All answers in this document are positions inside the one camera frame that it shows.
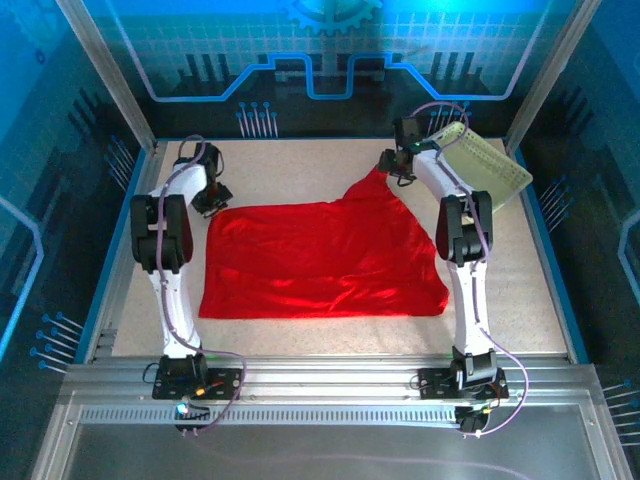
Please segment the led light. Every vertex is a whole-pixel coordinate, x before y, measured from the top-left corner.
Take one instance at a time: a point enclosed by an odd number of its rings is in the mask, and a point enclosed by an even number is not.
[[[187,413],[189,413],[189,405],[187,405],[186,403],[179,403],[176,406],[176,410],[178,410],[178,413],[180,415],[186,415]]]

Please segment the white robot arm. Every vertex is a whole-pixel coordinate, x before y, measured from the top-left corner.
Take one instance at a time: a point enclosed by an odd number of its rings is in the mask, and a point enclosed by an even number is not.
[[[471,192],[473,188],[453,171],[444,153],[439,159],[436,159],[436,153],[436,150],[426,150],[414,156],[413,175],[427,186],[438,202],[450,196],[456,197],[464,212],[469,208],[464,192]],[[448,257],[446,255],[445,259],[451,274],[456,312],[454,346],[464,355],[482,355],[493,349],[493,344],[480,331],[482,328],[489,333],[485,293],[487,263],[466,261],[460,266]]]
[[[394,127],[396,150],[382,153],[378,169],[398,177],[401,186],[414,180],[422,182],[440,203],[435,244],[447,262],[453,284],[456,333],[451,368],[455,383],[463,390],[495,382],[495,348],[487,336],[487,263],[478,226],[471,221],[473,217],[480,221],[484,243],[491,248],[491,197],[466,184],[447,163],[445,154],[437,155],[437,145],[423,142],[415,117],[398,119]]]
[[[205,217],[225,208],[232,197],[229,190],[216,181],[220,151],[213,145],[206,150],[197,164],[184,170],[169,186],[165,197],[165,225],[163,226],[162,259],[167,282],[166,297],[171,323],[176,334],[188,345],[201,347],[200,337],[193,323],[191,302],[185,278],[193,254],[193,239],[189,226],[187,207],[193,207]],[[173,171],[181,169],[189,159],[180,158]],[[155,251],[158,223],[158,197],[164,185],[147,195],[136,195],[131,200],[131,237],[133,256],[142,264],[156,293],[164,333],[164,355],[169,358],[185,358],[193,350],[179,343],[167,328],[161,307],[161,280],[156,266]]]

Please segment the red cloth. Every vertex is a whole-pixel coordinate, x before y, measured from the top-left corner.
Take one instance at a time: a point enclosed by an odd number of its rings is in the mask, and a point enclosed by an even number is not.
[[[377,170],[335,202],[226,210],[209,226],[200,317],[439,315],[435,253]]]

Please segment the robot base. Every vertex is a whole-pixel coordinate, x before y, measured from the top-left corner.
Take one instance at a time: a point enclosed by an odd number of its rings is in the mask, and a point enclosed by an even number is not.
[[[496,380],[466,389],[458,389],[450,368],[421,368],[418,370],[418,386],[422,400],[475,400],[486,403],[491,400],[507,400],[509,387],[504,371],[498,368]]]
[[[154,400],[231,400],[240,386],[240,368],[207,368],[202,354],[160,359],[153,386]]]

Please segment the blue wall panel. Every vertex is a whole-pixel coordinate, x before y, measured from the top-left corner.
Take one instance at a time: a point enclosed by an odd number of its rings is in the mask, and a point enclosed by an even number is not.
[[[0,2],[0,89],[0,471],[23,479],[78,337],[43,315],[84,324],[138,145],[53,0]]]
[[[605,386],[640,381],[639,24],[636,1],[602,2],[521,145]]]
[[[237,121],[241,103],[269,102],[283,136],[378,136],[428,100],[471,101],[473,127],[502,135],[573,3],[88,6],[159,136],[259,137]]]

